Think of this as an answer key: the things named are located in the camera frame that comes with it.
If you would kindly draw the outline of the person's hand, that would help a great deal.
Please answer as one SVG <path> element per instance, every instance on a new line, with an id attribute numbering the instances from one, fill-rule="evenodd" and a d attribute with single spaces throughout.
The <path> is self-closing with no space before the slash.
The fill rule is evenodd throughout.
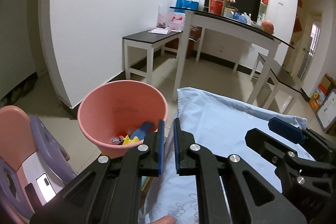
<path id="1" fill-rule="evenodd" d="M 150 224 L 175 224 L 175 219 L 171 215 L 166 215 Z"/>

